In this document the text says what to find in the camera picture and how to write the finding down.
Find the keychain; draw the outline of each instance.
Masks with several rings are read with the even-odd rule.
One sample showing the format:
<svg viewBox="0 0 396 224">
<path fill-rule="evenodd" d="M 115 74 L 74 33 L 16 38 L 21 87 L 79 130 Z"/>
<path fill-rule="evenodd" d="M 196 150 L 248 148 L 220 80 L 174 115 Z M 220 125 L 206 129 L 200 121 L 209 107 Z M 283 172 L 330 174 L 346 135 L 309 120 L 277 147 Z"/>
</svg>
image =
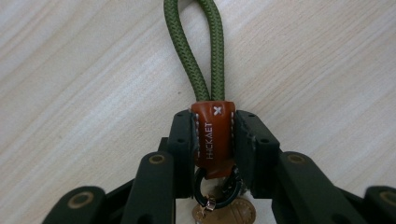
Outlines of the keychain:
<svg viewBox="0 0 396 224">
<path fill-rule="evenodd" d="M 215 209 L 231 204 L 240 193 L 243 184 L 233 161 L 235 105 L 233 102 L 225 101 L 224 94 L 224 36 L 221 17 L 213 0 L 198 0 L 198 2 L 207 17 L 210 31 L 210 95 L 183 32 L 178 14 L 178 0 L 164 0 L 164 14 L 172 42 L 189 77 L 197 101 L 191 106 L 195 135 L 199 144 L 199 149 L 194 153 L 195 165 L 198 167 L 194 183 L 194 197 L 199 205 L 194 208 L 194 211 L 198 209 L 201 217 L 205 218 L 206 211 L 216 211 Z M 203 196 L 201 192 L 203 178 L 225 178 L 220 198 Z M 249 201 L 245 200 L 244 204 L 249 204 L 246 208 L 252 210 L 253 205 Z"/>
</svg>

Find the metal ring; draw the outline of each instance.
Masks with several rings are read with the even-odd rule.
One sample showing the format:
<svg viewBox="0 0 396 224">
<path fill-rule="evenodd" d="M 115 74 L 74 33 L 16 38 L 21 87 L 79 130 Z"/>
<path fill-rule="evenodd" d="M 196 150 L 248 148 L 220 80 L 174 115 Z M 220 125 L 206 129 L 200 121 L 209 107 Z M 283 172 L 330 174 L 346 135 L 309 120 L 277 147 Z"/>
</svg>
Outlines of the metal ring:
<svg viewBox="0 0 396 224">
<path fill-rule="evenodd" d="M 205 207 L 208 202 L 208 199 L 204 197 L 204 195 L 202 195 L 201 193 L 201 183 L 202 183 L 202 179 L 204 179 L 205 176 L 206 176 L 206 170 L 199 168 L 196 173 L 195 183 L 194 183 L 195 200 L 198 202 L 198 204 L 200 204 L 203 207 Z M 236 172 L 233 171 L 232 174 L 230 175 L 230 178 L 235 178 L 235 181 L 233 183 L 233 193 L 228 198 L 221 198 L 219 200 L 216 200 L 215 209 L 219 209 L 230 204 L 236 198 L 239 191 L 241 190 L 242 180 L 239 178 L 239 176 L 236 175 Z"/>
</svg>

